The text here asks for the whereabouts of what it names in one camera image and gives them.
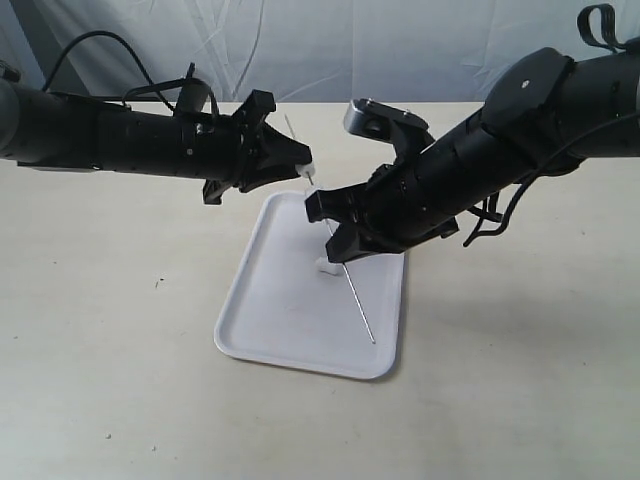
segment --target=thin metal skewer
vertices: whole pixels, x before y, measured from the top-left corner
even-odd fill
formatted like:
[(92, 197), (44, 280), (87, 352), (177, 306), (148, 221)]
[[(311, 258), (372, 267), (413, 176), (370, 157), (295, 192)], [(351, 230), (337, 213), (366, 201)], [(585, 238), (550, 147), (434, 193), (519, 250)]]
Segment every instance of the thin metal skewer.
[[(294, 140), (297, 140), (296, 138), (296, 134), (293, 131), (293, 127), (291, 126), (291, 122), (289, 121), (289, 117), (287, 116), (287, 114), (285, 113), (284, 115), (284, 120), (287, 122), (287, 126), (289, 127), (289, 131), (291, 132), (291, 137)], [(307, 173), (307, 179), (309, 180), (309, 183), (311, 184), (311, 186), (315, 186), (315, 183), (313, 183), (313, 179), (311, 178), (311, 174)], [(329, 230), (329, 235), (333, 236), (333, 228), (331, 228), (331, 224), (329, 223), (328, 219), (324, 219), (324, 224), (327, 226), (327, 230)], [(356, 305), (358, 306), (358, 310), (360, 311), (360, 316), (362, 317), (362, 322), (364, 323), (365, 328), (367, 329), (367, 333), (369, 334), (369, 338), (371, 339), (371, 343), (376, 343), (376, 339), (373, 336), (373, 332), (371, 331), (371, 326), (369, 325), (369, 320), (367, 320), (367, 315), (364, 313), (364, 308), (362, 307), (362, 302), (360, 301), (360, 296), (358, 295), (358, 291), (356, 290), (355, 285), (353, 284), (353, 279), (351, 278), (351, 274), (349, 273), (349, 269), (347, 268), (347, 265), (342, 263), (342, 270), (344, 271), (344, 276), (347, 279), (347, 282), (349, 283), (349, 288), (351, 288), (351, 293), (353, 293), (353, 298), (356, 301)]]

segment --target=white table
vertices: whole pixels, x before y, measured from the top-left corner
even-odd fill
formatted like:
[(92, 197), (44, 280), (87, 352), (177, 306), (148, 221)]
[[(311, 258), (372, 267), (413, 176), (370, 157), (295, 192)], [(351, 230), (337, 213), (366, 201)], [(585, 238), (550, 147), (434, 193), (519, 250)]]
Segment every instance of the white table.
[[(271, 117), (327, 187), (392, 159), (343, 132), (345, 108)], [(409, 108), (440, 136), (477, 105)], [(306, 183), (221, 208), (201, 184), (0, 162), (0, 478), (638, 478), (639, 160), (541, 180), (497, 239), (463, 249), (464, 215), (413, 250), (375, 383), (216, 349), (263, 200)]]

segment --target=white tray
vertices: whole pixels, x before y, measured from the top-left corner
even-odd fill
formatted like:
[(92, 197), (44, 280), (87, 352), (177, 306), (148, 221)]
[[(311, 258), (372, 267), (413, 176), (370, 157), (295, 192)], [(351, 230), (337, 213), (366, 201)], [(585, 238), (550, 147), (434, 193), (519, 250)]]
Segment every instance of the white tray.
[(348, 264), (376, 343), (344, 275), (319, 272), (329, 232), (307, 221), (298, 192), (267, 199), (214, 339), (244, 360), (358, 379), (385, 374), (396, 356), (404, 255)]

